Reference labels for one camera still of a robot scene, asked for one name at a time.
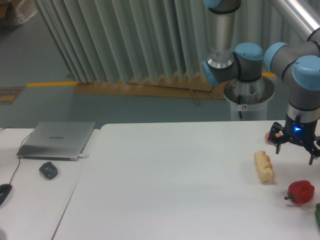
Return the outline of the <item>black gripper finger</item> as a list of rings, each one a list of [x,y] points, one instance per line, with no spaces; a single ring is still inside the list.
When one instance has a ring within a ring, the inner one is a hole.
[[[308,164],[311,166],[314,159],[320,156],[320,137],[314,135],[310,140],[307,141],[306,147],[310,154]]]
[[[284,130],[284,127],[280,123],[274,122],[268,134],[267,141],[272,143],[275,146],[276,154],[279,154],[281,150],[281,144],[283,143],[283,135],[280,134],[279,136],[277,136],[277,134],[281,133],[282,130]]]

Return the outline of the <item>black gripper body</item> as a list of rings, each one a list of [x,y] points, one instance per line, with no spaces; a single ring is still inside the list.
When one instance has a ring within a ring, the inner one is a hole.
[[[282,143],[291,143],[306,148],[315,147],[315,130],[317,120],[312,122],[298,122],[286,116],[282,131]]]

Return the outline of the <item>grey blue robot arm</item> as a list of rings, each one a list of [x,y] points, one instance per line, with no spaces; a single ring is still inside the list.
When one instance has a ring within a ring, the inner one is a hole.
[[[272,1],[305,42],[297,47],[277,42],[263,52],[254,43],[231,48],[239,0],[206,0],[204,5],[216,17],[211,51],[202,63],[208,82],[218,85],[234,81],[224,94],[239,106],[265,102],[273,94],[262,79],[262,67],[266,66],[290,90],[285,124],[275,122],[267,140],[277,149],[291,143],[304,147],[312,159],[319,157],[320,138],[315,134],[320,117],[319,15],[304,0]]]

